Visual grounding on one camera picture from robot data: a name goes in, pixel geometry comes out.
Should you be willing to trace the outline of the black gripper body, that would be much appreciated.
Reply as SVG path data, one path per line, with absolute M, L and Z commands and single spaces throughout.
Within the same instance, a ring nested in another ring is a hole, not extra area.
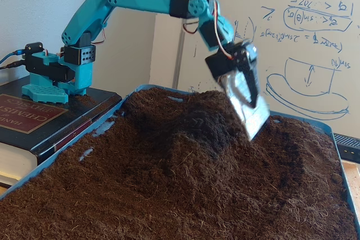
M 207 57 L 205 62 L 214 77 L 218 79 L 230 71 L 240 71 L 246 75 L 246 80 L 257 82 L 257 49 L 250 42 L 231 42 L 224 48 L 232 59 L 229 59 L 220 49 Z

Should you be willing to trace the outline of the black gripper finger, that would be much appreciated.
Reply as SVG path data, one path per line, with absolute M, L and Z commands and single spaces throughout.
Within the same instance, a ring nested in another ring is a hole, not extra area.
M 256 108 L 259 95 L 257 70 L 256 68 L 250 67 L 249 65 L 242 65 L 241 71 L 245 77 L 245 81 L 250 92 L 251 100 L 249 102 L 249 107 Z

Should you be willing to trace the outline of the silver taped gripper finger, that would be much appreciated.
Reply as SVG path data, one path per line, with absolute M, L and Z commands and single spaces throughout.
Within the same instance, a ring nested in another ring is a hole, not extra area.
M 270 116 L 265 99 L 259 94 L 251 96 L 250 84 L 240 71 L 222 75 L 219 84 L 244 126 L 249 141 L 252 141 Z

